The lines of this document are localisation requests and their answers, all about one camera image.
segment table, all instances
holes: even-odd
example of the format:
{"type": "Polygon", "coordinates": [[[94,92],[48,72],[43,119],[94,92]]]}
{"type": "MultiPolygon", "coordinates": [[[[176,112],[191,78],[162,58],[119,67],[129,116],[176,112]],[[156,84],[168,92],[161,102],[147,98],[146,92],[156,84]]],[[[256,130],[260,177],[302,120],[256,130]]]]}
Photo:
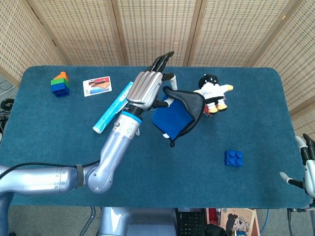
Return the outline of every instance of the table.
{"type": "MultiPolygon", "coordinates": [[[[100,135],[93,125],[145,67],[36,66],[26,70],[0,146],[1,164],[23,162],[85,164],[99,152],[114,120],[100,135]],[[70,96],[57,98],[50,80],[61,71],[69,77],[70,96]],[[112,92],[84,97],[82,81],[110,76],[112,92]]],[[[110,207],[304,207],[310,199],[303,190],[280,177],[284,171],[302,179],[303,166],[278,73],[272,68],[166,67],[178,88],[198,89],[205,73],[220,84],[231,84],[228,109],[176,141],[154,127],[153,112],[143,115],[136,137],[115,172],[105,194],[88,187],[69,194],[25,197],[18,205],[110,207]],[[224,151],[241,150],[244,165],[224,165],[224,151]]]]}

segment green lego brick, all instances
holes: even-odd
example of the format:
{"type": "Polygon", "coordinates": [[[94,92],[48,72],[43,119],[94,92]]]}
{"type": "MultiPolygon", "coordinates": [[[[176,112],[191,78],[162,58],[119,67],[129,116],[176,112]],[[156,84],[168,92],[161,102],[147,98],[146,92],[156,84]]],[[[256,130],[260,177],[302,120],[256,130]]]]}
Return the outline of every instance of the green lego brick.
{"type": "Polygon", "coordinates": [[[65,83],[67,85],[67,87],[69,87],[69,82],[65,78],[50,81],[50,85],[56,85],[56,84],[60,84],[60,83],[65,83]]]}

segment robotic hand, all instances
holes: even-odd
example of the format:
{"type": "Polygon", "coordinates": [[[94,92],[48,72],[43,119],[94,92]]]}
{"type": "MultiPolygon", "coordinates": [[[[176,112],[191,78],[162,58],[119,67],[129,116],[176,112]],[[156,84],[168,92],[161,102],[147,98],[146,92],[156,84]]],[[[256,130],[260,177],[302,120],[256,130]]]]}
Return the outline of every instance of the robotic hand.
{"type": "Polygon", "coordinates": [[[87,174],[87,185],[93,192],[101,194],[111,187],[114,171],[142,123],[142,113],[152,107],[168,107],[171,104],[171,100],[157,101],[156,98],[163,81],[169,80],[172,89],[177,90],[175,75],[162,74],[173,54],[169,52],[158,57],[136,77],[127,96],[128,106],[118,117],[101,150],[99,165],[87,174]]]}
{"type": "Polygon", "coordinates": [[[281,177],[288,183],[305,189],[307,195],[313,199],[314,207],[315,199],[315,141],[307,134],[303,134],[306,143],[298,136],[295,137],[296,142],[301,150],[302,161],[304,165],[304,181],[298,181],[288,177],[284,172],[280,172],[281,177]]]}

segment black wire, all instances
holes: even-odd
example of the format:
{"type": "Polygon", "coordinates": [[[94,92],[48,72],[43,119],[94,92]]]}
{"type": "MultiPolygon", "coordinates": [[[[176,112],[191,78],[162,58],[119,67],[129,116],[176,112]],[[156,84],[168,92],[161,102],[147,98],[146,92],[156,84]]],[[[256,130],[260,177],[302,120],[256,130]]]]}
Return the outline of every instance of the black wire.
{"type": "MultiPolygon", "coordinates": [[[[91,166],[93,164],[96,164],[98,161],[94,161],[88,164],[84,164],[82,165],[82,167],[87,167],[87,166],[91,166]]],[[[62,165],[62,164],[53,164],[53,163],[43,163],[43,162],[28,162],[28,163],[21,163],[15,166],[10,167],[9,169],[7,169],[6,171],[4,171],[2,174],[0,174],[0,179],[2,179],[5,175],[7,175],[8,173],[10,173],[11,171],[22,167],[22,166],[53,166],[53,167],[72,167],[72,168],[76,168],[75,165],[62,165]]]]}
{"type": "Polygon", "coordinates": [[[292,228],[291,228],[291,211],[289,209],[287,209],[287,221],[289,224],[290,236],[293,236],[292,228]]]}
{"type": "MultiPolygon", "coordinates": [[[[5,80],[5,81],[2,81],[2,82],[0,83],[0,85],[1,85],[2,83],[4,83],[4,82],[8,82],[8,83],[9,83],[8,80],[5,80]]],[[[8,90],[11,89],[12,87],[13,87],[13,85],[11,85],[10,88],[1,88],[1,87],[0,87],[0,89],[3,90],[3,91],[8,91],[8,90]]]]}

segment floor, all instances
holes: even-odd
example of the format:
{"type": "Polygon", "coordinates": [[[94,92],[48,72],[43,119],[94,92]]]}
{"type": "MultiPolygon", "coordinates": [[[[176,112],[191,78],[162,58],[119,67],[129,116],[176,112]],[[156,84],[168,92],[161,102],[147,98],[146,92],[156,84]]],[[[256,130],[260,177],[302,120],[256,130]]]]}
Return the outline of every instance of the floor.
{"type": "MultiPolygon", "coordinates": [[[[1,88],[7,89],[10,84],[3,83],[1,88]]],[[[0,96],[0,102],[6,98],[15,98],[17,89],[0,96]]],[[[9,210],[9,228],[17,236],[78,236],[91,214],[89,207],[61,206],[11,206],[9,210]]],[[[259,226],[262,228],[267,210],[257,210],[259,226]]],[[[86,232],[86,236],[95,236],[98,231],[100,208],[96,209],[95,218],[86,232]]],[[[292,214],[292,231],[295,236],[312,236],[311,217],[307,212],[292,214]]],[[[142,227],[131,226],[128,236],[152,235],[170,236],[171,229],[154,225],[142,227]]],[[[270,217],[264,236],[287,236],[286,209],[270,210],[270,217]]]]}

